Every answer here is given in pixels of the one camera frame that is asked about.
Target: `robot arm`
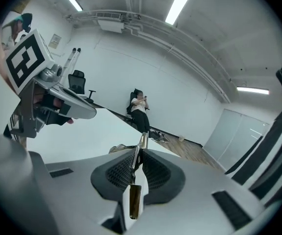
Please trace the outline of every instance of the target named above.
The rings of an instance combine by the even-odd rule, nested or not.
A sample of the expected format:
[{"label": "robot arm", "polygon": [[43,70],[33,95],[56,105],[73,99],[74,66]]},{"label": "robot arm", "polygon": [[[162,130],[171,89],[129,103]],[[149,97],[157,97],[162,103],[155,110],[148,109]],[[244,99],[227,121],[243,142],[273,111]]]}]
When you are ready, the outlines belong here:
[{"label": "robot arm", "polygon": [[[5,67],[21,100],[16,109],[19,128],[13,129],[12,134],[35,138],[45,124],[62,125],[70,118],[90,119],[96,115],[93,106],[60,83],[63,72],[72,63],[70,60],[78,57],[79,51],[74,49],[65,67],[61,67],[36,29],[9,52]],[[44,95],[34,104],[36,87],[42,88]],[[61,107],[54,106],[55,98],[60,100]]]}]

